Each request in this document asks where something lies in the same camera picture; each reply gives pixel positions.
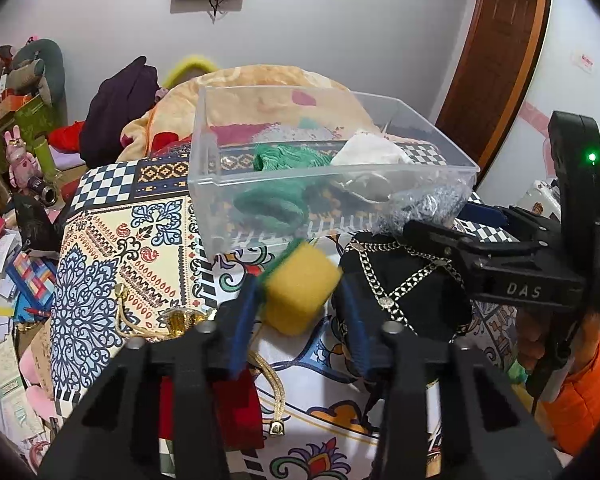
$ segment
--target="yellow sponge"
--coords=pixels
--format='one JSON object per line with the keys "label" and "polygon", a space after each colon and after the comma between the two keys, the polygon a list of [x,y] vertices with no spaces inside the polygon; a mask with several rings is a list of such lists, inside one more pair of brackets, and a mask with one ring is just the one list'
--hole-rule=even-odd
{"label": "yellow sponge", "polygon": [[342,271],[320,249],[294,240],[261,276],[266,302],[262,319],[285,335],[299,335],[317,317]]}

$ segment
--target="pink bunny toy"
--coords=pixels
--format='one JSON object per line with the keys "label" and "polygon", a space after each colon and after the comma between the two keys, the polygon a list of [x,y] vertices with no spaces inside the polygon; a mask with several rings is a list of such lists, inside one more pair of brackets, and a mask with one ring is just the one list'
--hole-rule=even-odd
{"label": "pink bunny toy", "polygon": [[20,137],[20,127],[14,126],[13,133],[5,132],[7,142],[6,156],[9,163],[9,182],[18,189],[27,189],[27,182],[32,176],[42,177],[40,163],[27,152],[27,145]]}

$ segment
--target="red cloth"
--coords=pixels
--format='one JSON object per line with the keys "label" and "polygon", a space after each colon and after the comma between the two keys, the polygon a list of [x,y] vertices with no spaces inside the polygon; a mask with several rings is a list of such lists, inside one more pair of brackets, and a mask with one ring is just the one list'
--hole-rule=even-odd
{"label": "red cloth", "polygon": [[76,178],[72,182],[68,182],[61,187],[60,194],[62,195],[62,200],[64,200],[65,203],[69,202],[69,200],[74,197],[75,191],[78,189],[78,184],[80,184],[80,179]]}
{"label": "red cloth", "polygon": [[61,152],[78,153],[80,152],[82,126],[84,126],[84,121],[53,130],[47,138],[48,143]]}
{"label": "red cloth", "polygon": [[154,140],[151,143],[151,154],[154,155],[155,152],[159,152],[165,146],[169,146],[172,142],[178,141],[178,134],[174,134],[173,132],[160,132],[159,134],[155,134]]}
{"label": "red cloth", "polygon": [[[251,372],[245,368],[235,381],[216,381],[211,389],[224,448],[263,448],[260,399]],[[158,436],[173,439],[173,383],[167,377],[160,384]]]}
{"label": "red cloth", "polygon": [[176,142],[171,142],[171,143],[167,144],[166,146],[164,146],[163,148],[161,148],[160,150],[156,150],[156,151],[152,150],[151,156],[169,155],[170,150],[172,150],[173,148],[176,148],[177,146],[184,146],[185,144],[191,144],[191,136],[185,137],[184,139],[181,139],[181,140],[176,140]]}
{"label": "red cloth", "polygon": [[122,137],[120,137],[120,144],[122,144],[123,148],[126,148],[128,145],[130,145],[134,140],[126,135],[123,135]]}

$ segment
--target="patterned tablecloth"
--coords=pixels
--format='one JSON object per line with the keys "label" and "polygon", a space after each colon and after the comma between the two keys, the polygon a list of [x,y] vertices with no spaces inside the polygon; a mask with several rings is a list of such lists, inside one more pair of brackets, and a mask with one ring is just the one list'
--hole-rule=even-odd
{"label": "patterned tablecloth", "polygon": [[[130,289],[127,317],[153,330],[166,329],[158,321],[165,309],[214,307],[234,298],[246,273],[262,272],[282,252],[252,248],[206,258],[187,189],[188,157],[188,149],[180,147],[159,158],[91,170],[80,181],[62,242],[52,317],[52,379],[61,416],[71,413],[122,346],[114,330],[117,282]],[[501,230],[462,224],[481,240],[510,239]],[[349,240],[350,235],[324,237],[317,246],[337,263]],[[469,334],[500,368],[514,357],[514,316],[510,306],[478,304],[475,309]],[[382,402],[369,413],[371,426],[363,425],[369,393],[347,359],[333,312],[325,307],[314,327],[295,338],[262,326],[256,341],[285,386],[286,434],[268,438],[261,450],[229,452],[230,470],[252,479],[366,478]],[[256,386],[264,417],[270,416],[269,383],[259,376]],[[432,467],[440,455],[436,396],[434,386],[428,410]],[[161,441],[160,452],[163,472],[172,473],[170,443]]]}

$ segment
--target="human hand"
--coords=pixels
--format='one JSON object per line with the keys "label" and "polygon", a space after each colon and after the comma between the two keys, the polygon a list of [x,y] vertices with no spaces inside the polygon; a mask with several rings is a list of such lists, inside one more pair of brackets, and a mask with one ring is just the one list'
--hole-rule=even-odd
{"label": "human hand", "polygon": [[[544,339],[549,331],[550,318],[536,316],[521,308],[516,314],[518,332],[518,362],[528,373],[544,356]],[[583,370],[593,360],[600,341],[600,314],[590,312],[585,316],[574,339],[574,362],[570,373]]]}

